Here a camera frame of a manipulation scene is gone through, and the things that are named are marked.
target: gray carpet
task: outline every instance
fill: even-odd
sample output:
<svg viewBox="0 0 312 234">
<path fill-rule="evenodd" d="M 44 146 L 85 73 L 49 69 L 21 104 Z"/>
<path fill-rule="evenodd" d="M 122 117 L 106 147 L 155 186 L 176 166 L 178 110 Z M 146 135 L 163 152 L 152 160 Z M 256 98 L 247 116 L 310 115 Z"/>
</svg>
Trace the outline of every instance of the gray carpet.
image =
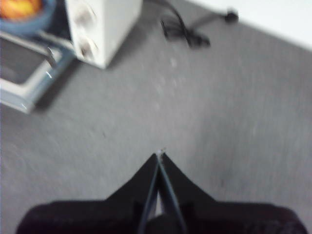
<svg viewBox="0 0 312 234">
<path fill-rule="evenodd" d="M 145 6 L 107 70 L 74 62 L 32 114 L 1 106 L 4 234 L 36 204 L 106 198 L 163 147 L 214 198 L 290 207 L 312 232 L 312 53 L 220 20 L 190 50 L 165 12 Z"/>
</svg>

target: dark object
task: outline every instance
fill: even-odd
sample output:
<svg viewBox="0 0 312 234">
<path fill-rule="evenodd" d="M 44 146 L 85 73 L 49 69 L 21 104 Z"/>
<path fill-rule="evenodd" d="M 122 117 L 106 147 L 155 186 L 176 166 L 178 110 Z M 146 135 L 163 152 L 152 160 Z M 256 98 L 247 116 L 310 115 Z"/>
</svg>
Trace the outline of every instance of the dark object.
<svg viewBox="0 0 312 234">
<path fill-rule="evenodd" d="M 153 218 L 157 191 L 165 214 Z M 152 155 L 104 201 L 32 208 L 17 234 L 307 234 L 297 215 L 271 204 L 219 202 L 165 155 Z"/>
<path fill-rule="evenodd" d="M 238 15 L 230 11 L 227 13 L 227 15 L 224 16 L 224 20 L 227 23 L 236 23 L 238 21 Z"/>
<path fill-rule="evenodd" d="M 71 40 L 65 1 L 57 1 L 53 20 L 51 25 L 45 31 L 46 33 L 52 34 L 56 37 Z"/>
<path fill-rule="evenodd" d="M 186 27 L 179 12 L 166 0 L 146 0 L 146 2 L 162 5 L 170 9 L 176 16 L 166 16 L 161 20 L 161 27 L 164 32 L 164 36 L 167 40 L 175 40 L 185 38 L 190 48 L 198 48 L 202 46 L 210 46 L 210 40 L 207 36 L 195 31 L 200 25 L 209 23 L 214 19 L 224 18 L 227 23 L 237 22 L 238 16 L 233 12 L 229 12 L 227 15 L 212 14 L 211 16 L 204 17 L 198 20 L 190 27 Z"/>
</svg>

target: blue bowl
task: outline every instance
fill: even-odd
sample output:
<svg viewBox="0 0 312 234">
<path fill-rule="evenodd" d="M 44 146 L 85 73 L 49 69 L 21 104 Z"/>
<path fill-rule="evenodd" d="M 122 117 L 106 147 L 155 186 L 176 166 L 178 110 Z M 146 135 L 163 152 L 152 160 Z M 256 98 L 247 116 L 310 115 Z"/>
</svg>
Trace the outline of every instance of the blue bowl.
<svg viewBox="0 0 312 234">
<path fill-rule="evenodd" d="M 14 22 L 0 19 L 0 30 L 18 36 L 33 36 L 37 31 L 47 29 L 52 22 L 57 3 L 56 0 L 43 0 L 42 3 L 41 12 L 26 21 Z"/>
</svg>

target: black power cord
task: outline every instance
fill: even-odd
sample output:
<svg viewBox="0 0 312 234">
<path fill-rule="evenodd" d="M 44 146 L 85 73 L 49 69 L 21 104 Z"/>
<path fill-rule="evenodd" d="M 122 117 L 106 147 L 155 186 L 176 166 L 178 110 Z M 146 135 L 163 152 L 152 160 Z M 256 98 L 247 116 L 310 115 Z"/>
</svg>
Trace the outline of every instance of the black power cord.
<svg viewBox="0 0 312 234">
<path fill-rule="evenodd" d="M 227 23 L 233 23 L 238 21 L 238 15 L 232 11 L 229 11 L 226 15 L 214 13 L 207 17 L 200 18 L 199 20 L 194 22 L 190 27 L 186 27 L 179 12 L 166 0 L 145 0 L 145 1 L 167 7 L 175 14 L 176 18 L 171 16 L 165 16 L 161 20 L 161 27 L 164 32 L 164 36 L 167 40 L 185 38 L 190 48 L 210 46 L 209 38 L 195 31 L 197 27 L 207 24 L 219 18 L 223 18 Z"/>
</svg>

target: toaster oven knob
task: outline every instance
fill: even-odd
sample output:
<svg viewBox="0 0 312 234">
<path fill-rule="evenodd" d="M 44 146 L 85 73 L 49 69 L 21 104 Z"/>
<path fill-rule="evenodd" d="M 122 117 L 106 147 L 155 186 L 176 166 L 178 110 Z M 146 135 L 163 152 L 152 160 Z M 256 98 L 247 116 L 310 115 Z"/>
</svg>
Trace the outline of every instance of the toaster oven knob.
<svg viewBox="0 0 312 234">
<path fill-rule="evenodd" d="M 92 59 L 98 51 L 97 45 L 91 39 L 81 39 L 79 46 L 84 58 Z"/>
<path fill-rule="evenodd" d="M 77 8 L 74 16 L 74 22 L 77 26 L 87 27 L 95 21 L 96 16 L 90 6 L 84 4 Z"/>
</svg>

